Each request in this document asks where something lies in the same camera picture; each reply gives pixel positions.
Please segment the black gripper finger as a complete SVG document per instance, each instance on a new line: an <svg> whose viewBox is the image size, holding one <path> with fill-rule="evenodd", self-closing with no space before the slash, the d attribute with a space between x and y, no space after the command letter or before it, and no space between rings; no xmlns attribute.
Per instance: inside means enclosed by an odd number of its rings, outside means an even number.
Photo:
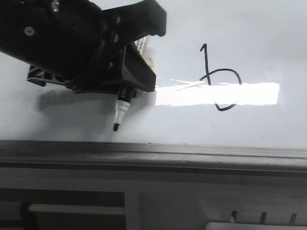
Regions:
<svg viewBox="0 0 307 230"><path fill-rule="evenodd" d="M124 47L145 36L166 34L167 13L155 0L142 0L138 3L102 11L108 21L111 42L116 47Z"/></svg>
<svg viewBox="0 0 307 230"><path fill-rule="evenodd" d="M125 47L121 62L121 84L144 92L154 92L156 74L143 59L134 43Z"/></svg>

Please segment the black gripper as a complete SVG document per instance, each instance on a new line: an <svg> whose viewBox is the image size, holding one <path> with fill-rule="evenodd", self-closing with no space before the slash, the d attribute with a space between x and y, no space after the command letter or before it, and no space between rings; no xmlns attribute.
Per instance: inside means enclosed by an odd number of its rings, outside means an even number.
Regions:
<svg viewBox="0 0 307 230"><path fill-rule="evenodd" d="M76 92L116 92L123 79L102 79L124 46L114 41L126 7L102 10L87 0L3 0L0 50L30 65L28 80Z"/></svg>

